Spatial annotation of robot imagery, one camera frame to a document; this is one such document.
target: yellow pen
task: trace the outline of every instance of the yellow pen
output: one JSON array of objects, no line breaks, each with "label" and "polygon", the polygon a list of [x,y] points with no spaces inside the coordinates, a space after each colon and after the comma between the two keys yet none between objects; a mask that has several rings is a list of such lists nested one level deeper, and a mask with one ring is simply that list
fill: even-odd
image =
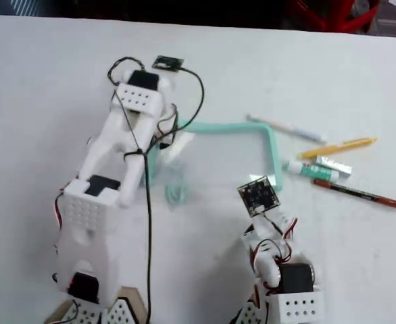
[{"label": "yellow pen", "polygon": [[298,159],[311,159],[316,157],[317,155],[329,155],[336,152],[341,152],[349,149],[354,149],[355,147],[361,147],[365,145],[372,144],[378,140],[377,138],[359,138],[358,140],[349,140],[348,142],[344,142],[340,145],[331,145],[325,146],[321,148],[317,148],[316,150],[306,151],[298,154]]}]

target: brown marker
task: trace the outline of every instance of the brown marker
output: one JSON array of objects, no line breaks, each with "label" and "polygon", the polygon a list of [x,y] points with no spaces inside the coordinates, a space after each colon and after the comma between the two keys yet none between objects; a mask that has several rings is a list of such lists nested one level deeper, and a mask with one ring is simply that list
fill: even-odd
[{"label": "brown marker", "polygon": [[333,189],[333,190],[336,190],[339,192],[343,192],[345,194],[350,194],[352,196],[356,196],[356,197],[359,197],[362,199],[374,201],[378,204],[396,208],[396,200],[393,200],[390,198],[377,196],[375,194],[369,194],[367,192],[356,190],[356,189],[350,189],[350,188],[347,188],[344,186],[340,186],[338,184],[332,184],[331,182],[327,182],[327,181],[323,181],[323,180],[319,180],[319,179],[315,179],[314,184],[316,184],[317,186],[321,186],[321,187],[325,187],[328,189]]}]

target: light blue pen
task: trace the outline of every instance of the light blue pen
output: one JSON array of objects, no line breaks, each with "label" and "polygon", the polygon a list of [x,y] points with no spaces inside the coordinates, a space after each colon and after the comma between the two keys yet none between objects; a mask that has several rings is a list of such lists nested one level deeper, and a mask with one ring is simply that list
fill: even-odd
[{"label": "light blue pen", "polygon": [[268,124],[271,128],[274,128],[275,130],[281,130],[283,132],[294,134],[302,138],[306,138],[308,140],[313,140],[314,142],[319,142],[322,144],[327,142],[327,139],[322,135],[315,134],[313,132],[308,132],[307,130],[300,130],[299,128],[296,128],[295,126],[292,125],[282,124],[277,121],[265,120],[259,117],[251,116],[249,114],[246,115],[246,118],[251,122],[265,123]]}]

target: white tabletop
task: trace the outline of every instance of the white tabletop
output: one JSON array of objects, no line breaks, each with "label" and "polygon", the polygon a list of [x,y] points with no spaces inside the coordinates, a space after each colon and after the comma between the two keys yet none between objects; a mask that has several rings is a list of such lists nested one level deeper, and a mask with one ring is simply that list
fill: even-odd
[{"label": "white tabletop", "polygon": [[[335,159],[353,166],[348,186],[396,199],[396,38],[0,17],[0,323],[40,323],[64,299],[50,278],[51,203],[107,115],[109,66],[125,55],[150,65],[161,54],[183,58],[202,77],[199,121],[241,122],[250,112],[335,143],[378,137]],[[187,117],[197,83],[186,74],[177,83]],[[277,139],[283,158],[315,147]],[[175,210],[161,188],[152,199],[152,322],[229,322],[253,277],[239,242],[249,224],[240,198]],[[396,323],[396,210],[288,175],[280,200],[323,265],[326,323]],[[143,299],[146,220],[139,194],[125,213],[122,283]]]}]

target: white robot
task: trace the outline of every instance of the white robot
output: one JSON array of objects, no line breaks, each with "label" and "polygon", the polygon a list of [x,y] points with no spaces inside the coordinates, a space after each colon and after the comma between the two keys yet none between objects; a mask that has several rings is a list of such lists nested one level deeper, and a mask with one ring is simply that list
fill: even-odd
[{"label": "white robot", "polygon": [[[121,82],[114,82],[110,72],[116,89],[109,115],[100,135],[91,141],[76,179],[62,190],[61,215],[55,202],[61,230],[57,274],[53,278],[61,291],[78,300],[81,310],[89,313],[103,313],[117,298],[118,255],[109,248],[109,242],[121,235],[116,228],[143,179],[144,155],[156,144],[154,138],[157,145],[169,145],[177,127],[171,80],[141,69],[127,71]],[[98,175],[116,153],[125,155],[126,172],[121,182]]]}]

